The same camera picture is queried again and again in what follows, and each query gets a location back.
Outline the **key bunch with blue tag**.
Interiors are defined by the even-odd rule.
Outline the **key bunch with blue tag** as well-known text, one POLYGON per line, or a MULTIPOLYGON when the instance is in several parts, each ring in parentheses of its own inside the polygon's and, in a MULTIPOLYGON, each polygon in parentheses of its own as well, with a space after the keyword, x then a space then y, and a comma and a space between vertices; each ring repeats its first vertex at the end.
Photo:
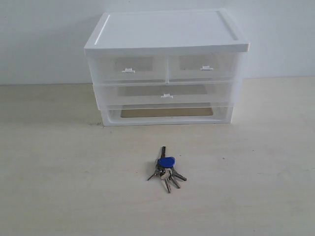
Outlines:
POLYGON ((154 172, 147 178, 147 181, 154 177, 158 177, 161 183, 165 186, 168 194, 171 193, 170 183, 172 183, 177 189, 180 189, 181 186, 177 179, 187 181, 187 178, 175 169, 175 164, 175 157, 167 156, 166 146, 162 146, 160 150, 160 157, 155 161, 154 172))

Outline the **white plastic drawer cabinet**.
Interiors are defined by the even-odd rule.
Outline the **white plastic drawer cabinet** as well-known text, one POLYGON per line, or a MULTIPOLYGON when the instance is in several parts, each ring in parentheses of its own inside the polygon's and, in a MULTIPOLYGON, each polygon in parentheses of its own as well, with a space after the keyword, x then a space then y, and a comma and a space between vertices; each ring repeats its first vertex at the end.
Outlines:
POLYGON ((223 9, 174 10, 104 13, 85 47, 88 58, 153 57, 167 59, 164 83, 94 84, 139 86, 164 84, 212 84, 239 82, 231 104, 153 104, 123 105, 100 110, 103 125, 162 125, 230 123, 242 84, 242 70, 250 43, 223 9), (173 56, 237 53, 234 77, 223 81, 171 83, 168 81, 168 58, 173 56))

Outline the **clear wide drawer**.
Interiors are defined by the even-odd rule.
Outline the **clear wide drawer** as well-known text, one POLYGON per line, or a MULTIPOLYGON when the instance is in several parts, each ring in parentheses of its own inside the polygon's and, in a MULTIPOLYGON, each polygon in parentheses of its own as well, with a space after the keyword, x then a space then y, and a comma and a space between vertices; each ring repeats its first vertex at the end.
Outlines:
POLYGON ((153 104, 231 104, 235 101, 239 82, 212 84, 164 84, 139 86, 94 85, 100 110, 123 105, 153 104))

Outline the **clear top right drawer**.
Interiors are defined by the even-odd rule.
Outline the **clear top right drawer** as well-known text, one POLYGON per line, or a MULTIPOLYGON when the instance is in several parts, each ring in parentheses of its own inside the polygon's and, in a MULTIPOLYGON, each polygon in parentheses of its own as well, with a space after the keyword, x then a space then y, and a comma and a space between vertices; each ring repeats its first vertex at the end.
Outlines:
POLYGON ((219 53, 168 58, 168 81, 205 82, 230 80, 236 74, 239 55, 219 53))

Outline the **clear top left drawer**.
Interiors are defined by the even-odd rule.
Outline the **clear top left drawer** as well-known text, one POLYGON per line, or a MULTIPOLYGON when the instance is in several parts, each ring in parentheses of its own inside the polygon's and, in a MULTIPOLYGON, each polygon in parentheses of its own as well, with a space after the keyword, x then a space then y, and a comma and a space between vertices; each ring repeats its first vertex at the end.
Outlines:
POLYGON ((167 75, 165 57, 88 58, 94 84, 122 85, 164 83, 167 75))

